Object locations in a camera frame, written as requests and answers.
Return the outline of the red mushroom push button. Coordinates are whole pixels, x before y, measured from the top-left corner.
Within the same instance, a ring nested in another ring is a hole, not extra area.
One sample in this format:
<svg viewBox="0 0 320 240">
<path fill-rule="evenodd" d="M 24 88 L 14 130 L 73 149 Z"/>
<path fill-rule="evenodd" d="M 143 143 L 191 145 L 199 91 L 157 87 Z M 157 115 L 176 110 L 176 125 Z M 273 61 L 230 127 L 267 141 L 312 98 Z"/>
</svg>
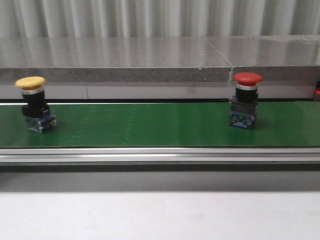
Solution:
<svg viewBox="0 0 320 240">
<path fill-rule="evenodd" d="M 229 99 L 229 125 L 252 129 L 258 114 L 258 83 L 263 80 L 263 76 L 253 72 L 239 72 L 233 79 L 237 84 L 235 95 Z"/>
</svg>

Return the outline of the yellow mushroom push button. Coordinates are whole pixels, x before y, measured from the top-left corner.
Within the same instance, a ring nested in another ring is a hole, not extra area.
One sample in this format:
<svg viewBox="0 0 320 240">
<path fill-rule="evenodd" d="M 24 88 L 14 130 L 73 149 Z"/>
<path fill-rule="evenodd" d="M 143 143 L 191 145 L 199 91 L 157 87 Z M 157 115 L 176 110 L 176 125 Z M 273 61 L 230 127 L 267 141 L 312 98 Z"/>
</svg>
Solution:
<svg viewBox="0 0 320 240">
<path fill-rule="evenodd" d="M 24 77 L 15 82 L 21 88 L 21 94 L 26 105 L 21 107 L 24 121 L 28 129 L 43 133 L 57 125 L 56 116 L 51 112 L 45 100 L 43 84 L 46 79 L 42 76 Z"/>
</svg>

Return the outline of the green conveyor belt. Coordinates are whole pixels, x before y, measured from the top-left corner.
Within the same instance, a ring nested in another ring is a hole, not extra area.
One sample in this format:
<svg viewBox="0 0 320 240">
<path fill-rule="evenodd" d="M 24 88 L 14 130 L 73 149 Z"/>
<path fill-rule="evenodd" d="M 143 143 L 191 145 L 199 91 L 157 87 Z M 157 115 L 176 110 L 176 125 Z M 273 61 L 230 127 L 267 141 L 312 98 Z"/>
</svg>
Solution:
<svg viewBox="0 0 320 240">
<path fill-rule="evenodd" d="M 56 104 L 56 127 L 27 130 L 21 107 L 0 108 L 0 145 L 36 147 L 310 147 L 320 144 L 320 104 L 260 102 L 253 129 L 229 125 L 226 102 Z"/>
</svg>

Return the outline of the grey stone slab left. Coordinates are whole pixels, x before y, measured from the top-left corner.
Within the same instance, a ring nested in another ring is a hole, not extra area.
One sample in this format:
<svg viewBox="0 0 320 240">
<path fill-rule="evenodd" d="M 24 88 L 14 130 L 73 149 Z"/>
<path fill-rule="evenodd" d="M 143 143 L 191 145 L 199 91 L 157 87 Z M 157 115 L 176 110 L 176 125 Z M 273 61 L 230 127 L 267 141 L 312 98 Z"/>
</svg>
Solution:
<svg viewBox="0 0 320 240">
<path fill-rule="evenodd" d="M 3 37 L 0 81 L 227 82 L 230 67 L 202 37 Z"/>
</svg>

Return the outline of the grey stone slab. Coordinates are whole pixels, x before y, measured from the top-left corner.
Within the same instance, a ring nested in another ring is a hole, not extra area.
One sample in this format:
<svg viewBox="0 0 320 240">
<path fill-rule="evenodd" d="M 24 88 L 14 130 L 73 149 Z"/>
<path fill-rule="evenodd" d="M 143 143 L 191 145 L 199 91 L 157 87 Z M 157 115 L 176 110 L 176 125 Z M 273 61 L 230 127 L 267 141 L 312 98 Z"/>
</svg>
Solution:
<svg viewBox="0 0 320 240">
<path fill-rule="evenodd" d="M 227 82 L 230 67 L 202 37 L 3 37 L 0 81 Z"/>
<path fill-rule="evenodd" d="M 233 74 L 257 73 L 265 83 L 315 83 L 320 79 L 319 35 L 224 36 L 207 40 Z"/>
</svg>

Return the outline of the grey stone slab right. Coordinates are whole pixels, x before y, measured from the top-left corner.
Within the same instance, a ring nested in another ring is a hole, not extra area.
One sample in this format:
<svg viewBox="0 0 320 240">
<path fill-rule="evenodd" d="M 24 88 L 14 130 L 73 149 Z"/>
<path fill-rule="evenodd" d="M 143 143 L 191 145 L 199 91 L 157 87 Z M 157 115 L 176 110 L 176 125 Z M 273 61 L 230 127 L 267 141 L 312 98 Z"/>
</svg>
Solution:
<svg viewBox="0 0 320 240">
<path fill-rule="evenodd" d="M 233 74 L 257 73 L 265 83 L 315 83 L 320 79 L 319 35 L 224 36 L 207 40 Z"/>
</svg>

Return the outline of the red plastic tray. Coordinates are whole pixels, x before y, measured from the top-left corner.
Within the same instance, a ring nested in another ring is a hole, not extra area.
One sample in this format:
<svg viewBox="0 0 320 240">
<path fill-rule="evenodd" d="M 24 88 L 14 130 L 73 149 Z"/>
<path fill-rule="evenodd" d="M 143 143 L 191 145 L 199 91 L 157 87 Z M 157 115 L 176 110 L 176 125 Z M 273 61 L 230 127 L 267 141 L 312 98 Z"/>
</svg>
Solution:
<svg viewBox="0 0 320 240">
<path fill-rule="evenodd" d="M 320 81 L 318 81 L 316 83 L 316 88 L 315 88 L 313 100 L 316 102 L 320 101 Z"/>
</svg>

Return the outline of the aluminium conveyor frame rail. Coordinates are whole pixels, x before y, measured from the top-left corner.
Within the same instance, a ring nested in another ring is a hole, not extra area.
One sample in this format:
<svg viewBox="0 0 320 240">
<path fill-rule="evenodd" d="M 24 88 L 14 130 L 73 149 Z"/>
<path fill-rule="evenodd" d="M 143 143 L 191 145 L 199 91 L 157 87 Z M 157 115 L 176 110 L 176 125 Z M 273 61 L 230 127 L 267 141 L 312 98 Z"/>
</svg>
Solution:
<svg viewBox="0 0 320 240">
<path fill-rule="evenodd" d="M 2 148 L 1 172 L 318 171 L 319 147 Z"/>
</svg>

